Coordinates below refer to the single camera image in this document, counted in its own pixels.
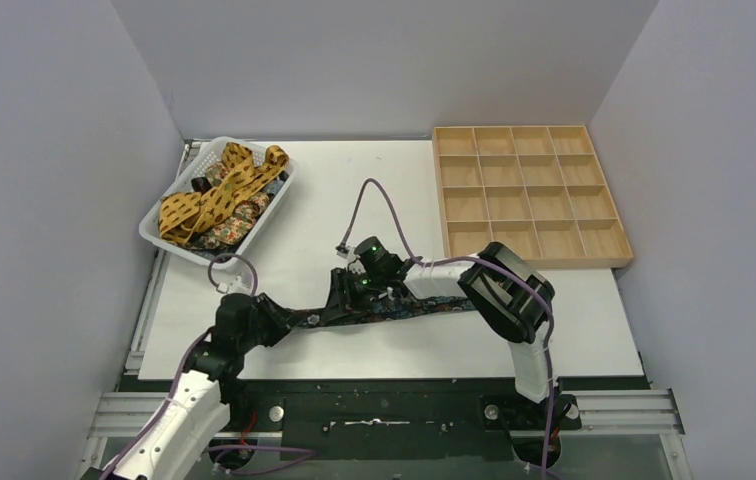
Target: white plastic basket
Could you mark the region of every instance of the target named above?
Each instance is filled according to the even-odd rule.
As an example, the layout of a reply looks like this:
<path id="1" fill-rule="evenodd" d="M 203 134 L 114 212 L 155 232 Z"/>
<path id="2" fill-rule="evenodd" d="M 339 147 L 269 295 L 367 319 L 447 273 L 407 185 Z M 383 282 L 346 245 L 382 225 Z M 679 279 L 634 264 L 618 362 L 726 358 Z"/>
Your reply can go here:
<path id="1" fill-rule="evenodd" d="M 161 195 L 161 197 L 171 195 L 175 192 L 192 192 L 193 189 L 192 185 L 190 184 L 192 179 L 196 177 L 203 177 L 204 172 L 208 167 L 221 160 L 222 152 L 225 150 L 225 145 L 227 145 L 229 142 L 234 142 L 236 144 L 248 147 L 254 154 L 254 164 L 256 166 L 263 165 L 263 163 L 265 162 L 266 147 L 261 147 L 260 145 L 255 145 L 253 143 L 244 142 L 242 140 L 237 140 L 229 137 L 215 138 L 211 140 L 207 145 L 205 145 L 204 148 L 201 149 L 201 151 L 198 152 L 198 155 L 195 157 L 195 159 L 193 159 L 193 161 L 190 162 L 189 165 L 187 165 L 181 175 L 166 190 L 166 192 Z M 257 235 L 263 229 L 263 226 L 266 224 L 266 222 L 268 222 L 275 215 L 278 204 L 281 202 L 281 198 L 284 197 L 284 195 L 287 193 L 287 190 L 290 188 L 290 185 L 293 183 L 293 178 L 295 177 L 297 170 L 298 167 L 296 162 L 292 158 L 290 158 L 290 161 L 284 168 L 284 171 L 286 171 L 289 176 L 284 181 L 281 189 L 275 195 L 275 198 L 273 198 L 272 202 L 269 203 L 269 206 L 266 207 L 266 211 L 263 212 L 263 215 L 261 215 L 257 220 L 254 228 L 252 228 L 251 231 L 248 232 L 248 235 L 246 235 L 246 238 L 243 239 L 236 253 L 242 254 L 246 250 L 246 248 L 248 248 L 249 244 L 251 244 L 251 241 L 252 239 L 254 239 L 255 235 Z M 200 252 L 193 250 L 185 250 L 160 238 L 160 229 L 157 228 L 157 219 L 160 215 L 160 203 L 161 202 L 158 200 L 157 203 L 154 204 L 153 207 L 151 207 L 151 210 L 149 210 L 148 213 L 145 214 L 142 222 L 140 222 L 139 232 L 140 235 L 142 235 L 142 238 L 153 243 L 156 247 L 162 248 L 169 253 L 173 253 L 193 263 L 204 265 L 205 267 L 210 264 L 210 257 L 200 255 Z M 216 270 L 230 269 L 236 262 L 236 259 L 232 259 L 224 263 L 217 263 L 213 266 L 213 268 L 215 268 Z"/>

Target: gray wall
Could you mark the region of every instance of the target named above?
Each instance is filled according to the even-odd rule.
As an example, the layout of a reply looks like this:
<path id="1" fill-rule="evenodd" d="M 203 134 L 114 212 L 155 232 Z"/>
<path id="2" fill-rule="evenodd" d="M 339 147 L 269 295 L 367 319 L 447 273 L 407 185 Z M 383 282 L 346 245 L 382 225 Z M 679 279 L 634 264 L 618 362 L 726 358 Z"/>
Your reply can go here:
<path id="1" fill-rule="evenodd" d="M 107 0 L 0 1 L 0 478 L 74 475 L 180 148 Z"/>
<path id="2" fill-rule="evenodd" d="M 635 249 L 625 307 L 696 478 L 756 478 L 756 2 L 661 0 L 590 132 Z"/>
<path id="3" fill-rule="evenodd" d="M 186 137 L 587 123 L 657 0 L 113 0 Z"/>

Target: white table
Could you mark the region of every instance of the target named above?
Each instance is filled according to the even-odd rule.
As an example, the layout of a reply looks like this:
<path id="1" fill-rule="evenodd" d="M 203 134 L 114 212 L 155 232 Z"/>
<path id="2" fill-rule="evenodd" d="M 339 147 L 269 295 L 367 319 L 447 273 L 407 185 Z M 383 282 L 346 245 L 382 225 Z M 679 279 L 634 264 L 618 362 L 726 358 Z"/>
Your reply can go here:
<path id="1" fill-rule="evenodd" d="M 334 247 L 348 225 L 360 185 L 387 189 L 417 255 L 443 257 L 431 143 L 279 142 L 300 171 L 274 221 L 246 252 L 259 291 L 293 308 L 324 305 Z M 377 190 L 364 197 L 349 243 L 377 235 L 404 250 Z M 551 351 L 559 376 L 643 375 L 613 274 L 608 269 L 542 272 L 555 288 Z M 205 269 L 172 256 L 139 372 L 170 379 L 189 342 L 213 324 L 220 294 Z M 294 331 L 246 356 L 245 379 L 401 379 L 513 377 L 507 343 L 476 312 L 370 325 Z"/>

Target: wooden tray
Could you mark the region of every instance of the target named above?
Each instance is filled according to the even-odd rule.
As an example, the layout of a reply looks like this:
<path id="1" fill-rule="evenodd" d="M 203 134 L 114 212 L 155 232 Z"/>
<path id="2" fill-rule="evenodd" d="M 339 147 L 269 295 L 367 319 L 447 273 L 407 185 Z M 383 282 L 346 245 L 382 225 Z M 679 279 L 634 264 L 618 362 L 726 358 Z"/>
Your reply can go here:
<path id="1" fill-rule="evenodd" d="M 634 257 L 584 126 L 438 127 L 433 144 L 449 256 L 495 240 L 536 268 Z"/>

